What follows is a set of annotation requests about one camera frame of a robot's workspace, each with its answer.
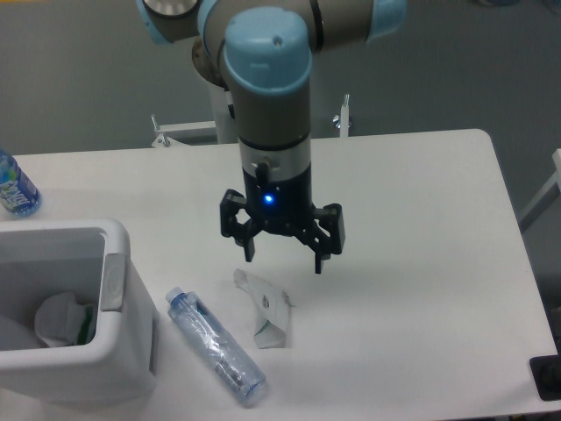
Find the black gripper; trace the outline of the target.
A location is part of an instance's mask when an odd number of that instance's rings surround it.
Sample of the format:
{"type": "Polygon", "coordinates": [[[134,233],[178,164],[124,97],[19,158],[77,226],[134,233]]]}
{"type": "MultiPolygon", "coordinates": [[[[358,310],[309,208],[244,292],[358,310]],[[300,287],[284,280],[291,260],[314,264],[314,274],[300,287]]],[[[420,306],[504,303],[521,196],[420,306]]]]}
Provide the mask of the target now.
{"type": "Polygon", "coordinates": [[[243,172],[246,198],[234,189],[227,189],[219,205],[220,230],[225,238],[233,238],[244,249],[245,261],[255,254],[253,238],[257,226],[276,235],[294,235],[315,255],[315,273],[320,275],[323,263],[343,252],[345,228],[343,208],[331,203],[317,208],[311,196],[311,166],[298,176],[269,182],[265,188],[257,179],[243,172]],[[246,211],[246,222],[238,221],[238,213],[246,211]]]}

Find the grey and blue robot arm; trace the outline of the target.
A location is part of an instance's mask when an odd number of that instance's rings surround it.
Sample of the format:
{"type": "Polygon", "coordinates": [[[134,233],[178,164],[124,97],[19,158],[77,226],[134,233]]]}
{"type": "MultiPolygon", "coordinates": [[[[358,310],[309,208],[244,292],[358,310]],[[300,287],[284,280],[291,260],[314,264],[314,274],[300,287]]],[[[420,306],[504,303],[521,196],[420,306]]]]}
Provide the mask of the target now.
{"type": "Polygon", "coordinates": [[[221,233],[254,255],[261,232],[294,237],[321,267],[344,246],[339,204],[314,205],[310,88],[313,57],[369,42],[404,22],[404,1],[140,1],[153,41],[197,37],[231,93],[245,191],[226,191],[221,233]]]}

